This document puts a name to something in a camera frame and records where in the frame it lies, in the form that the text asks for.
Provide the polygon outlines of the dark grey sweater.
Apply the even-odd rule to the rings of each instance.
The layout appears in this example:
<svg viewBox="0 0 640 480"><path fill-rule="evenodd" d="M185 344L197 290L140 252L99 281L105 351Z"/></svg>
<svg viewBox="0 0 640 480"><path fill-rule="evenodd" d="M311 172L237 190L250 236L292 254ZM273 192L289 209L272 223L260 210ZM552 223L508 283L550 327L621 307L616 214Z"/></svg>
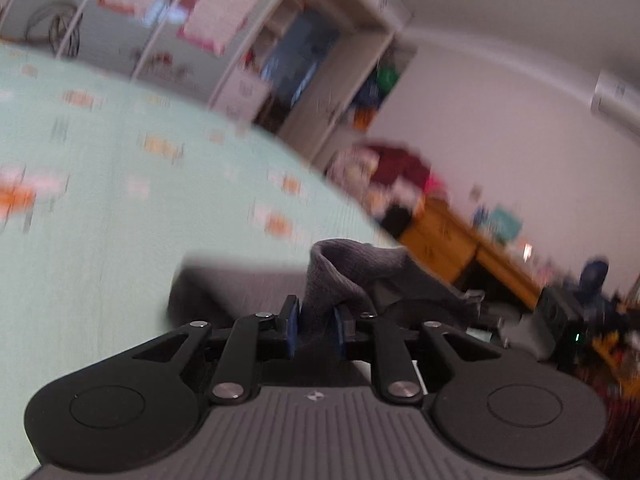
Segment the dark grey sweater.
<svg viewBox="0 0 640 480"><path fill-rule="evenodd" d="M299 346L290 362L262 369L265 385L359 387L368 384L329 342L336 307L352 316L371 312L408 330L426 321L465 328L478 315L468 295L436 278L404 248L378 248L334 238L313 244L306 270L235 266L224 260L186 259L172 283L167 315L175 325L192 321L229 328L243 316L280 311L287 296L300 300Z"/></svg>

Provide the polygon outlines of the yellow wooden desk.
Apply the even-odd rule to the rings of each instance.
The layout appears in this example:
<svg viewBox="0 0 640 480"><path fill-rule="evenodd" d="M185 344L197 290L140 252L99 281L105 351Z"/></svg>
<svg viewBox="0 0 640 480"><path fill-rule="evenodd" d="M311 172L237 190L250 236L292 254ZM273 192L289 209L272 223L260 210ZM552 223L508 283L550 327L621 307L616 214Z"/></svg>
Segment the yellow wooden desk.
<svg viewBox="0 0 640 480"><path fill-rule="evenodd" d="M399 241L428 270L457 288L472 266L480 266L526 308L536 307L541 287L443 200L428 198Z"/></svg>

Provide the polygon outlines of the teal gift bag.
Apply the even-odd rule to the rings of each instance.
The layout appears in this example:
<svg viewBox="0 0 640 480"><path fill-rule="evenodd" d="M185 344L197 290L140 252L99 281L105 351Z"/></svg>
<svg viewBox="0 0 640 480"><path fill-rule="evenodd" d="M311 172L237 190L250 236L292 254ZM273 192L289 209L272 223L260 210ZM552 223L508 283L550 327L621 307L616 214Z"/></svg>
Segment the teal gift bag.
<svg viewBox="0 0 640 480"><path fill-rule="evenodd" d="M513 211L503 206L495 206L488 214L485 228L490 237L498 244L506 245L518 238L523 220Z"/></svg>

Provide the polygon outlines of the rolled floral quilt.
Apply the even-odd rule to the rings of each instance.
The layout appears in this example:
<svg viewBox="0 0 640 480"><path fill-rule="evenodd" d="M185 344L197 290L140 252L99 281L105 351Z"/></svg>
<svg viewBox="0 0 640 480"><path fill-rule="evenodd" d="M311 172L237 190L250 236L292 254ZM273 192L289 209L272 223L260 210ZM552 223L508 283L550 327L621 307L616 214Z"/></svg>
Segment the rolled floral quilt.
<svg viewBox="0 0 640 480"><path fill-rule="evenodd" d="M324 176L376 220L393 208L413 217L423 202L431 167L405 148L355 144L337 151Z"/></svg>

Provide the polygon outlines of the dark red jacket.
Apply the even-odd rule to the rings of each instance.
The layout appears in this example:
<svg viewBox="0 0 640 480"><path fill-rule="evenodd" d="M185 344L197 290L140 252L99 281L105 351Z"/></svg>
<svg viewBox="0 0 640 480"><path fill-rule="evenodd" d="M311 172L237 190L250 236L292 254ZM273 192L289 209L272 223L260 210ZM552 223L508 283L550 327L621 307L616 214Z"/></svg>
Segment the dark red jacket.
<svg viewBox="0 0 640 480"><path fill-rule="evenodd" d="M392 186L401 178L423 194L446 188L445 181L434 173L431 164L415 152L387 144L364 144L363 147L378 155L378 166L370 179L373 183Z"/></svg>

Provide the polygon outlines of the teal quilted bee bedspread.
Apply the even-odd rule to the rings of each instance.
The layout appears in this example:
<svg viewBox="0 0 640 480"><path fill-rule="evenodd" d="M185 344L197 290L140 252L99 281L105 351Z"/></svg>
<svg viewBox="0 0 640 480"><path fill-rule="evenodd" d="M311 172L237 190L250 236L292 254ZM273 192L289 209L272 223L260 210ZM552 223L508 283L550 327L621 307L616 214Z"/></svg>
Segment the teal quilted bee bedspread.
<svg viewBox="0 0 640 480"><path fill-rule="evenodd" d="M166 332L184 257L302 270L326 238L390 242L268 134L2 44L2 477L36 468L41 386Z"/></svg>

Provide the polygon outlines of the white room door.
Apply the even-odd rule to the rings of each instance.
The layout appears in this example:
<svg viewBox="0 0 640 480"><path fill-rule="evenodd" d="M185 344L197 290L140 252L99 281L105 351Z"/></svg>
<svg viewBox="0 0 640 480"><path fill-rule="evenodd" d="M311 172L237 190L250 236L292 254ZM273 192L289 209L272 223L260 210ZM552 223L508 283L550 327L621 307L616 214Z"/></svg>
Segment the white room door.
<svg viewBox="0 0 640 480"><path fill-rule="evenodd" d="M312 162L392 39L390 32L369 30L337 40L277 137L302 159Z"/></svg>

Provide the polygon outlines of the white drawer cabinet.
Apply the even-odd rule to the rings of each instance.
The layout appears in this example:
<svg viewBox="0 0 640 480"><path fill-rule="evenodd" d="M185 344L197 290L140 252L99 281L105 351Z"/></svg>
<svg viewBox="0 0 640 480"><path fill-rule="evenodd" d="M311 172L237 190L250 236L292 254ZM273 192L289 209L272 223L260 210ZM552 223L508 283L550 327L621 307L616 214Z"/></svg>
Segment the white drawer cabinet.
<svg viewBox="0 0 640 480"><path fill-rule="evenodd" d="M238 122L254 122L270 92L268 81L237 67L218 93L212 110Z"/></svg>

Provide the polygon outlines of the grey sliding door wardrobe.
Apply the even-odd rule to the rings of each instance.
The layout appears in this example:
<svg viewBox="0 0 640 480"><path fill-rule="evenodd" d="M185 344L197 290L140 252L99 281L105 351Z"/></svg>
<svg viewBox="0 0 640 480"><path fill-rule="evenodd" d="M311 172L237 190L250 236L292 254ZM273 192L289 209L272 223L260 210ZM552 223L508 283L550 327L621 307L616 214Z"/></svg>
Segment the grey sliding door wardrobe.
<svg viewBox="0 0 640 480"><path fill-rule="evenodd" d="M116 13L98 0L6 0L1 37L212 105L280 1L259 0L220 58L177 37L186 20L181 0L155 0L142 18Z"/></svg>

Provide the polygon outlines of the pink framed poster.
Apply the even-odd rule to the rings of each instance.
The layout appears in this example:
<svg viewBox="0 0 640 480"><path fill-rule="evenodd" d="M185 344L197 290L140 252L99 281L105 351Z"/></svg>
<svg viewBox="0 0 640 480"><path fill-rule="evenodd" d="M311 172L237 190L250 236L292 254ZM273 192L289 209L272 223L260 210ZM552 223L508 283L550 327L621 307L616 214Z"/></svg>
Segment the pink framed poster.
<svg viewBox="0 0 640 480"><path fill-rule="evenodd" d="M181 0L186 20L177 37L220 58L259 0Z"/></svg>

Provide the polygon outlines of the white wall air conditioner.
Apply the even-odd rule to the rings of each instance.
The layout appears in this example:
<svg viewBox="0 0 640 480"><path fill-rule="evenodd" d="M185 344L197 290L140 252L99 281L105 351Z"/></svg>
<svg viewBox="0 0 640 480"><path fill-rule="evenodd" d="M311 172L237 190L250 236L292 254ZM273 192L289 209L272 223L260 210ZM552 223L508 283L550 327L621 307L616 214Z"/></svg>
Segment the white wall air conditioner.
<svg viewBox="0 0 640 480"><path fill-rule="evenodd" d="M612 73L600 71L590 110L594 116L634 136L640 133L639 90Z"/></svg>

